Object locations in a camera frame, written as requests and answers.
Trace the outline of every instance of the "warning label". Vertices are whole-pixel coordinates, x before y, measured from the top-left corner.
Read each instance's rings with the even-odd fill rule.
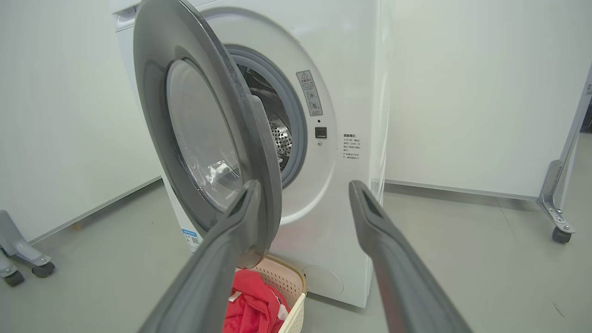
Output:
[[[355,134],[343,135],[343,158],[360,159],[360,148],[362,141]]]
[[[296,76],[298,77],[298,81],[300,81],[304,96],[306,96],[310,116],[322,116],[323,109],[321,108],[321,101],[318,98],[317,86],[314,84],[310,71],[298,72]]]
[[[197,238],[197,233],[185,229],[181,230],[183,230],[183,235],[185,236],[187,245],[189,245],[189,250],[192,254],[195,253],[195,251],[197,251],[197,247],[200,245],[200,240]]]

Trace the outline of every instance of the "gray floor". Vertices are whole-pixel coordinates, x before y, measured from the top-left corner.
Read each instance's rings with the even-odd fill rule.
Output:
[[[590,332],[592,135],[582,135],[565,217],[568,245],[530,202],[388,187],[385,209],[475,332]],[[134,332],[189,258],[162,183],[36,247],[55,275],[0,283],[2,332]],[[310,295],[303,332],[385,332],[376,283],[358,309]]]

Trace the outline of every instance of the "whiteboard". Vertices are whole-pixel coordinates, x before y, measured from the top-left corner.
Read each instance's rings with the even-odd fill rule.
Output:
[[[107,1],[0,5],[0,209],[25,239],[160,177]]]
[[[591,14],[578,0],[395,1],[387,181],[537,197],[583,96]]]

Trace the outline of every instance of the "front-loading washing machine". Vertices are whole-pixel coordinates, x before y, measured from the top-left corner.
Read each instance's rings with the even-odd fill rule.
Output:
[[[190,248],[259,180],[259,217],[281,219],[269,252],[309,292],[364,307],[372,262],[348,184],[362,180],[382,202],[390,0],[111,5]]]

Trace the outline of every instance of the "laundry basket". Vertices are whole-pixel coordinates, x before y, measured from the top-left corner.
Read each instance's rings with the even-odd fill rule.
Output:
[[[290,313],[282,328],[279,329],[279,333],[300,333],[304,322],[306,279],[286,263],[270,257],[263,259],[259,265],[250,270],[259,272],[263,282],[276,288],[290,306]]]

